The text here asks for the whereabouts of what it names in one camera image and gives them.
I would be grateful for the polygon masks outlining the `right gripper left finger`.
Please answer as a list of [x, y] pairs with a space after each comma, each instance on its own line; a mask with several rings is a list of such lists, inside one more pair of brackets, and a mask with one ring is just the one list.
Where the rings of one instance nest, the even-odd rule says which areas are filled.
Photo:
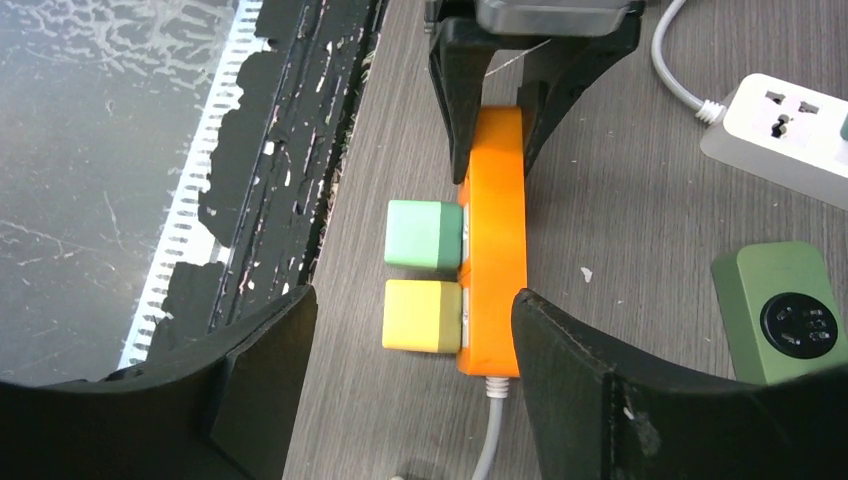
[[312, 286], [97, 381], [1, 386], [5, 479], [279, 479], [317, 320]]

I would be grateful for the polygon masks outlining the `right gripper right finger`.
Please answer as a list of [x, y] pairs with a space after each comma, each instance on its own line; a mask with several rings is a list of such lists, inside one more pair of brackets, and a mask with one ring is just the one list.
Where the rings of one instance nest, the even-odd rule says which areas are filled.
[[847, 370], [754, 385], [666, 361], [530, 289], [512, 335], [545, 479], [843, 479]]

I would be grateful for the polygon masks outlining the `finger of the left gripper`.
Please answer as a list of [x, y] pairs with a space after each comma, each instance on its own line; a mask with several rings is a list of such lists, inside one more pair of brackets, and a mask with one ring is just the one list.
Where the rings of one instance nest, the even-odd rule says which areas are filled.
[[608, 69], [636, 50], [641, 15], [628, 13], [602, 37], [555, 37], [524, 59], [517, 104], [522, 113], [524, 171], [580, 96]]
[[498, 35], [471, 18], [448, 17], [431, 36], [429, 71], [445, 124], [451, 178], [456, 185], [467, 174], [481, 109], [483, 81], [499, 50], [526, 50], [528, 35]]

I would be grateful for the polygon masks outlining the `green adapter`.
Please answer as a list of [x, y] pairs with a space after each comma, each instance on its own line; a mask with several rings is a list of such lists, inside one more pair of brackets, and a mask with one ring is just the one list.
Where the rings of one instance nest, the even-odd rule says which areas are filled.
[[462, 260], [463, 209], [456, 203], [388, 202], [384, 262], [392, 267], [450, 271]]

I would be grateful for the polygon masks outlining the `orange power strip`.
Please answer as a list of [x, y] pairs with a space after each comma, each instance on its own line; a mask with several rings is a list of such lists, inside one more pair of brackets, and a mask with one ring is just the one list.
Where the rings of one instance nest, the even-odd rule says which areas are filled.
[[527, 286], [522, 133], [519, 108], [482, 108], [458, 189], [463, 257], [457, 367], [470, 376], [519, 376], [511, 313], [515, 296]]

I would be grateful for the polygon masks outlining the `yellow plug adapter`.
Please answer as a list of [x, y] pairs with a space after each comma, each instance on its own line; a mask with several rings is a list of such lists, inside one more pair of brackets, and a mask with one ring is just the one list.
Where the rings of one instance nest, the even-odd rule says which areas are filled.
[[389, 279], [382, 346], [407, 352], [456, 354], [461, 347], [462, 290], [455, 282]]

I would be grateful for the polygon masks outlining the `white power strip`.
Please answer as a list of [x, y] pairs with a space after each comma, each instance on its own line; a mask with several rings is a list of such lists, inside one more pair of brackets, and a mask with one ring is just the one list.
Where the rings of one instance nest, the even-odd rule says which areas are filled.
[[709, 158], [847, 208], [847, 101], [762, 73], [744, 77], [700, 142]]

